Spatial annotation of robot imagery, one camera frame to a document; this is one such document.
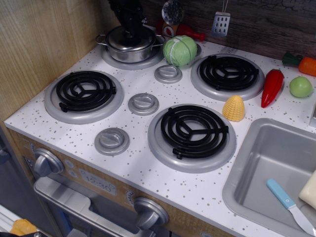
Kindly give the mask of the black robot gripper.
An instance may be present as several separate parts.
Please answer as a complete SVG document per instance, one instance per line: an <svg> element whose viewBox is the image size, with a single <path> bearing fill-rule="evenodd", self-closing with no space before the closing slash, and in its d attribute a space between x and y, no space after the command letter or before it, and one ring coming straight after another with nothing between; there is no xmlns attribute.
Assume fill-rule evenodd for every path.
<svg viewBox="0 0 316 237"><path fill-rule="evenodd" d="M138 0L109 0L109 4L129 35L133 37L145 35L143 25L148 21L143 15L143 8Z"/></svg>

